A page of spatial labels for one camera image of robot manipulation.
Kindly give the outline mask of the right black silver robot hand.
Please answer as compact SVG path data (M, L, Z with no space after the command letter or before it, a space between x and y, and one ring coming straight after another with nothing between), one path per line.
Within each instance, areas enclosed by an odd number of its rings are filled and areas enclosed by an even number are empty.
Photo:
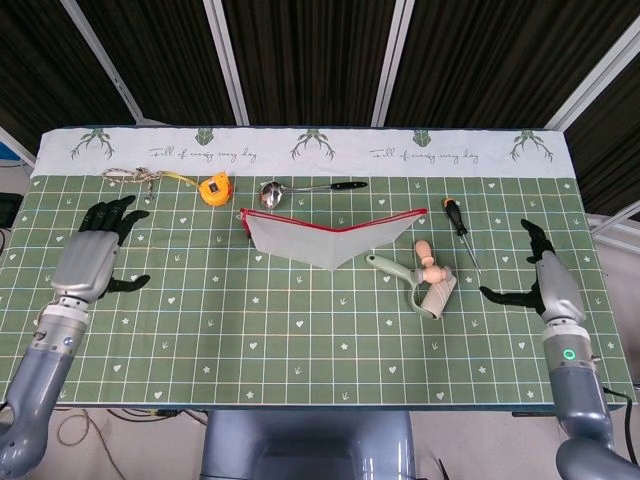
M582 324L586 316L574 277L556 255L544 230L527 219L520 223L530 237L532 254L527 262L535 267L536 280L527 292L496 292L485 286L479 287L480 292L498 305L533 309L545 323L567 320Z

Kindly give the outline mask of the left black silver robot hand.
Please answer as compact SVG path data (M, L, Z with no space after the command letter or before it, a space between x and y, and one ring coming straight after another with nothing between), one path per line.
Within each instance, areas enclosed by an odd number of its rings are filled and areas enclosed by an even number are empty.
M107 293L134 292L149 282L147 274L134 280L113 277L117 255L134 224L149 216L146 210L127 210L135 200L129 195L89 208L56 266L51 286L57 295L90 304Z

